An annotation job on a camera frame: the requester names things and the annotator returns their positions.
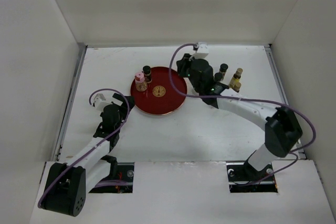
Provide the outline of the pink cap spice jar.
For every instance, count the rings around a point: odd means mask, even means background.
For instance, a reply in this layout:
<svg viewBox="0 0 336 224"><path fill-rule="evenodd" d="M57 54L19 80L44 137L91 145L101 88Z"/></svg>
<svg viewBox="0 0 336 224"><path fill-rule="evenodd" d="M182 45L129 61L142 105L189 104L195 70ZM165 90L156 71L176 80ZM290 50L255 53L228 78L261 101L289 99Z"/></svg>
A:
<svg viewBox="0 0 336 224"><path fill-rule="evenodd" d="M144 92L147 90L148 86L143 72L137 72L134 76L134 81L137 91Z"/></svg>

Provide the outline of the black cap brown spice jar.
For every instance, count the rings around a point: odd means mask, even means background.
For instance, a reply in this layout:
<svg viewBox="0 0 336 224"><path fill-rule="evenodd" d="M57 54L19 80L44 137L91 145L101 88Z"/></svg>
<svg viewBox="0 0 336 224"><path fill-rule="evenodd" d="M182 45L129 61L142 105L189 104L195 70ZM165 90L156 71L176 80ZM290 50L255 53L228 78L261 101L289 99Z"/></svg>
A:
<svg viewBox="0 0 336 224"><path fill-rule="evenodd" d="M142 69L142 72L144 74L146 83L151 83L152 82L151 67L150 66L144 66L143 69Z"/></svg>

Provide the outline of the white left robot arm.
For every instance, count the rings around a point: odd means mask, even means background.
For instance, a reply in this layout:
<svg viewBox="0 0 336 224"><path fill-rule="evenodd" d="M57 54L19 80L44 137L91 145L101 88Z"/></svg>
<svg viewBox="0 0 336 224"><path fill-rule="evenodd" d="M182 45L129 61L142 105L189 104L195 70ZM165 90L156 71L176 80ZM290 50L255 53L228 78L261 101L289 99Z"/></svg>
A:
<svg viewBox="0 0 336 224"><path fill-rule="evenodd" d="M120 130L135 106L133 96L114 90L107 100L101 90L94 92L89 103L98 111L102 121L91 141L65 163L54 163L48 173L38 208L76 217L86 201L86 195L103 179L113 181L118 175L118 162L110 152L119 141Z"/></svg>

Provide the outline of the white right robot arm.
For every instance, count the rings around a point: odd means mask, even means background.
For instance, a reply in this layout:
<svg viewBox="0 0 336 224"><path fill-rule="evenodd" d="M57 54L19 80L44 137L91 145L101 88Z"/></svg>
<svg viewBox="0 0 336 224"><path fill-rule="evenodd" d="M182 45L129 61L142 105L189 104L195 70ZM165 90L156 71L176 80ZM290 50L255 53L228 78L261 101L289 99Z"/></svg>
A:
<svg viewBox="0 0 336 224"><path fill-rule="evenodd" d="M215 79L213 68L205 59L184 54L176 65L178 75L189 79L204 103L240 116L264 131L264 143L244 162L242 175L246 180L261 179L267 166L286 157L301 138L302 128L288 107L274 108L262 102L244 101L239 93Z"/></svg>

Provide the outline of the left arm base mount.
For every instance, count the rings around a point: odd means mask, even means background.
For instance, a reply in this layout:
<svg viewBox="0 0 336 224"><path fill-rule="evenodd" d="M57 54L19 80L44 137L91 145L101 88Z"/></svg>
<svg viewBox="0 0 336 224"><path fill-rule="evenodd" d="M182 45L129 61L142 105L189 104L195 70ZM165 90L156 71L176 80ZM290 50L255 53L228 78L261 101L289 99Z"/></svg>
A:
<svg viewBox="0 0 336 224"><path fill-rule="evenodd" d="M134 163L119 163L112 174L98 182L91 194L130 194L133 192Z"/></svg>

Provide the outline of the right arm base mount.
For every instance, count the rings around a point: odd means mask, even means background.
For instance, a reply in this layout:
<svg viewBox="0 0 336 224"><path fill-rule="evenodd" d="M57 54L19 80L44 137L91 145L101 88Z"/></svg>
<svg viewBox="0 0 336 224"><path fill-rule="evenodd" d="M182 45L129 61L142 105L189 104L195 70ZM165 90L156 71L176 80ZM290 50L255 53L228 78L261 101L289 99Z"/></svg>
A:
<svg viewBox="0 0 336 224"><path fill-rule="evenodd" d="M278 192L275 176L267 177L273 172L271 164L268 164L261 171L255 171L252 167L243 163L228 163L226 168L231 193Z"/></svg>

